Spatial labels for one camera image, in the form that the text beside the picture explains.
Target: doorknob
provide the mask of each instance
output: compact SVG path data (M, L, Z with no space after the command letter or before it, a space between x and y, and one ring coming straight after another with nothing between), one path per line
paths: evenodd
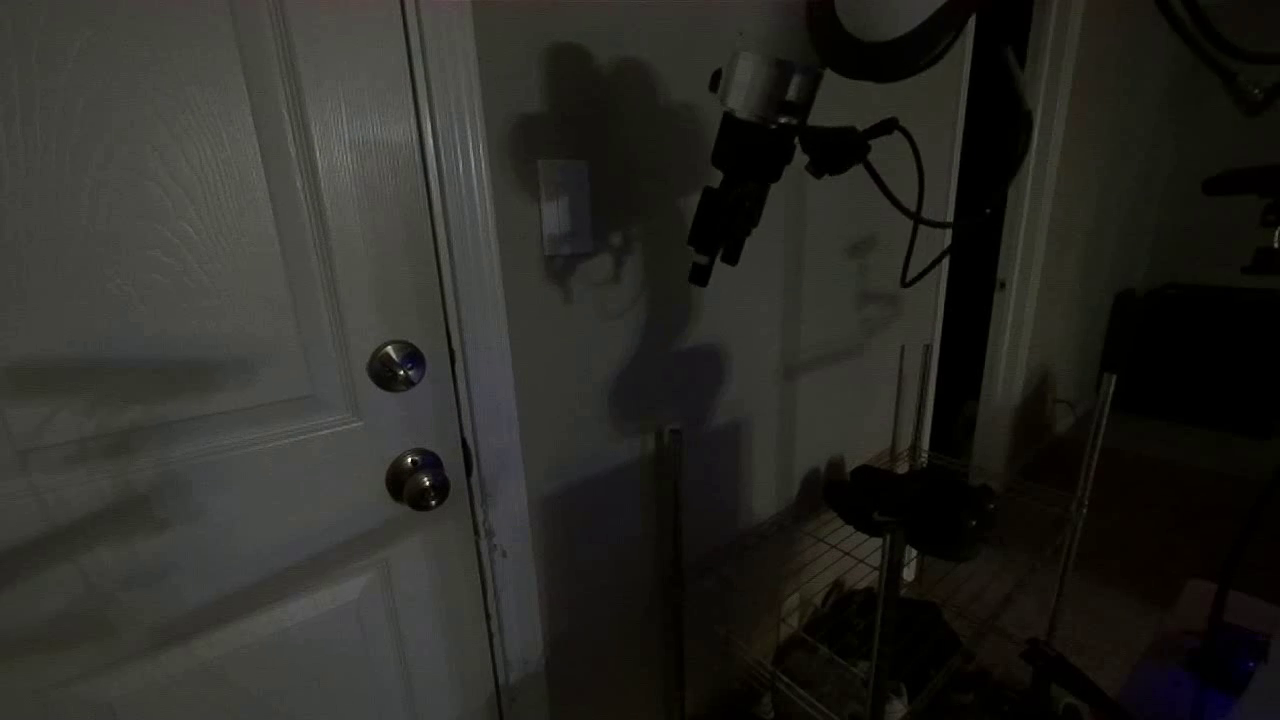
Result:
M369 382L382 392L409 392L429 377L429 356L409 341L382 341L369 356Z
M444 460L429 449L400 453L389 467L389 491L395 504L437 514L446 501Z

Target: door panel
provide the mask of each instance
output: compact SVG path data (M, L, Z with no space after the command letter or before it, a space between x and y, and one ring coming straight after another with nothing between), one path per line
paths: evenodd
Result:
M0 8L3 717L493 714L437 274L395 0Z

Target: metal pole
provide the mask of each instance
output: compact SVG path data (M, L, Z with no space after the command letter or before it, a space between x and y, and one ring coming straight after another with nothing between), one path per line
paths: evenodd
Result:
M910 422L910 460L908 467L922 467L928 463L928 449L922 449L922 417L928 417L928 387L930 384L930 346L922 346L921 354L921 384L917 384L917 422Z
M665 601L668 601L668 720L684 720L687 705L687 634L684 634L684 434L678 428L659 428L657 434L657 489L665 496Z
M1117 372L1102 372L1102 384L1094 392L1094 407L1087 422L1085 460L1078 460L1078 476L1076 476L1076 501L1071 501L1071 518L1068 518L1068 550L1057 569L1057 594L1050 594L1050 610L1047 610L1043 648L1057 648L1057 634L1065 623L1065 604L1068 604L1068 590L1071 590L1071 571L1076 571L1076 555L1078 555L1078 539L1085 539L1085 518L1092 504L1094 463L1102 457L1102 439L1108 439L1108 424L1111 424L1111 404L1117 404Z
M875 628L870 628L870 720L883 720L883 669L887 669L887 644L891 644L891 614L902 580L902 551L908 539L896 525L887 525L880 539L880 601L875 601Z

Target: floor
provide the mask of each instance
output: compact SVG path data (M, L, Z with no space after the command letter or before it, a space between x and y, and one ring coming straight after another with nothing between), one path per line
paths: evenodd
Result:
M1215 576L1225 550L1270 476L1270 460L1280 463L1280 453L1266 443L1124 417L1111 424L1078 563L1057 623L1057 648L1102 692L1119 696L1156 642L1201 623L1204 601L1194 614L1179 610L1179 601L1194 580ZM908 583L910 596L943 604L963 648L1010 683L1027 675L1023 642L1043 637L1057 610L1076 467L1078 439L1071 438L1038 453L1037 463L1009 481L983 551L966 563L921 561L917 583ZM1275 550L1280 525L1270 519L1240 571L1240 590L1270 604L1280 601L1280 563L1266 563ZM697 690L734 690L738 669L758 669L754 675L748 674L753 690L777 696L780 675L769 675L769 660L786 648L835 590L866 583L875 583L875 545L831 514L769 534L732 563L701 571L691 596L702 596L697 601L702 614L687 618L687 710L711 710L697 702ZM728 714L697 717L780 717L777 705L753 696Z
M1201 628L1204 601L1186 614L1186 596L1194 580L1215 580L1270 457L1275 443L1119 417L1065 594L1059 652L1119 692L1158 637ZM922 569L921 594L946 604L975 655L1009 675L1020 674L1020 644L1047 634L1076 467L1078 439L1047 449L1002 489L983 555ZM1240 563L1240 594L1266 604L1280 601L1275 519L1262 519Z

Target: metal stand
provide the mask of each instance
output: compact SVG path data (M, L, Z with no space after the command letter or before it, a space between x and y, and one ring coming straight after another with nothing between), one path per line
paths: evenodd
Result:
M896 601L902 594L902 555L908 555L908 536L887 525L880 539L880 601L875 601L875 634L870 634L870 720L883 720L887 690L883 690L883 669L887 669L887 642L891 642L891 622L896 622Z
M684 634L684 434L678 428L659 428L657 434L657 489L665 496L665 569L668 569L668 623L665 623L665 655L668 655L668 675L665 675L665 705L668 720L684 720L687 690L684 690L684 652L687 652L687 634Z
M1087 424L1085 463L1076 476L1076 501L1071 501L1071 518L1068 518L1068 550L1057 569L1043 648L1057 644L1057 634L1065 623L1065 604L1068 604L1068 590L1071 590L1071 571L1076 571L1076 555L1078 555L1078 539L1085 539L1085 519L1087 519L1087 504L1092 504L1094 463L1102 460L1102 443L1108 443L1111 404L1117 404L1117 372L1102 372L1102 384L1098 384L1094 407L1092 407L1092 424Z

